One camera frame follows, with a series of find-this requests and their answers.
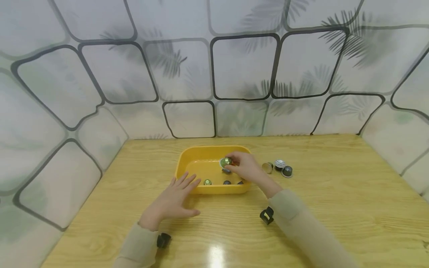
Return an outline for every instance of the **forearm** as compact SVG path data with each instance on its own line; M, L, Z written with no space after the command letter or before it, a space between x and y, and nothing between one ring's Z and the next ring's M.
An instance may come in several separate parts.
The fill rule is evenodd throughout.
M122 245L113 268L149 268L155 263L158 232L135 223Z
M274 219L317 268L357 268L335 237L311 214L297 195L283 190L269 199Z
M125 238L113 268L149 268L155 263L161 220L147 209Z

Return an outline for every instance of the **wrist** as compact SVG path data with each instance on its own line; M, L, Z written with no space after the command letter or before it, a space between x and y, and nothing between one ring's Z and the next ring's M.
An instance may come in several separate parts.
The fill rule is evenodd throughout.
M155 210L147 208L140 216L138 225L144 229L148 229L149 231L155 232L158 230L161 222L161 215Z
M268 176L266 176L266 178L263 180L260 180L257 183L257 186L263 191L268 199L272 198L283 190L283 187L281 187L277 182Z

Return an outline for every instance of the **right hand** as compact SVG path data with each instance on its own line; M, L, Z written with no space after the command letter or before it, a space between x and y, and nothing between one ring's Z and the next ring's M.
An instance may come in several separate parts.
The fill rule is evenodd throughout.
M256 184L267 198L272 198L283 188L271 179L256 162L253 155L243 152L232 152L225 157L231 157L236 166L226 165L225 168L236 173L241 178Z
M251 154L235 151L225 157L232 158L233 163L236 165L227 165L225 168L247 181L259 184L260 181L268 177Z

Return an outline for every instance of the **hand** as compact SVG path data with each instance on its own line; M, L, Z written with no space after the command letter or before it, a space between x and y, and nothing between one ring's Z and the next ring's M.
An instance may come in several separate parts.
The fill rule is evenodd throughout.
M236 166L226 165L225 168L236 173L241 178L255 183L267 198L272 198L283 188L271 179L256 162L253 155L243 152L232 152L225 157L231 157Z
M231 157L236 166L227 165L225 168L247 181L258 184L268 177L251 154L236 151L227 154L226 157Z
M187 176L188 172L185 172L178 180L176 178L171 179L170 185L149 205L140 217L139 225L142 228L156 231L164 219L188 218L201 213L197 209L183 208L183 201L201 181L201 179L197 179L192 182L196 177L195 174L186 178Z

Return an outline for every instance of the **table surface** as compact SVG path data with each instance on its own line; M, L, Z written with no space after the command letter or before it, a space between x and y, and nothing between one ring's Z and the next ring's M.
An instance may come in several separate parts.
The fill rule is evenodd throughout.
M260 163L284 159L294 176L271 176L301 196L361 267L429 267L429 205L356 135L128 141L42 267L110 267L180 153L199 145L242 145ZM275 223L259 218L267 200L254 185L186 205L201 215L162 224L172 241L154 267L311 267Z

